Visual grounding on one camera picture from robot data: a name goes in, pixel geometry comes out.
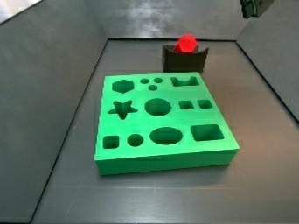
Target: gray table surface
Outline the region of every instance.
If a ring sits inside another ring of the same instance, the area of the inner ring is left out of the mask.
[[[100,177],[103,78],[161,73],[171,44],[108,41],[34,223],[299,221],[298,124],[235,43],[202,42],[202,76],[241,145],[231,165]]]

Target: square hole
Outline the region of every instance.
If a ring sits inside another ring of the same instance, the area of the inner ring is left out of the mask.
[[[179,101],[179,104],[182,109],[194,109],[191,101]]]
[[[225,138],[221,126],[217,124],[191,126],[193,138],[195,141],[221,140]]]
[[[211,101],[210,100],[198,100],[199,106],[202,109],[211,109]]]
[[[103,138],[103,148],[115,149],[119,146],[119,136],[104,136]]]

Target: gray wall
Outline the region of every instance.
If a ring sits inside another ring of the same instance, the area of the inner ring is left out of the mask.
[[[87,0],[0,26],[0,221],[28,222],[107,38]]]
[[[98,20],[110,38],[237,40],[249,21],[239,0],[98,0]]]
[[[275,0],[238,44],[299,121],[299,1]]]

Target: shape sorter board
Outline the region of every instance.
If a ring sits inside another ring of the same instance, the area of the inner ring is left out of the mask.
[[[102,175],[227,165],[238,150],[199,73],[106,77],[95,155]]]

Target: oval hole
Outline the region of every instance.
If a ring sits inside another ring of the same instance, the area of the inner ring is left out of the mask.
[[[158,144],[177,144],[183,140],[183,133],[175,128],[165,127],[155,129],[150,137]]]

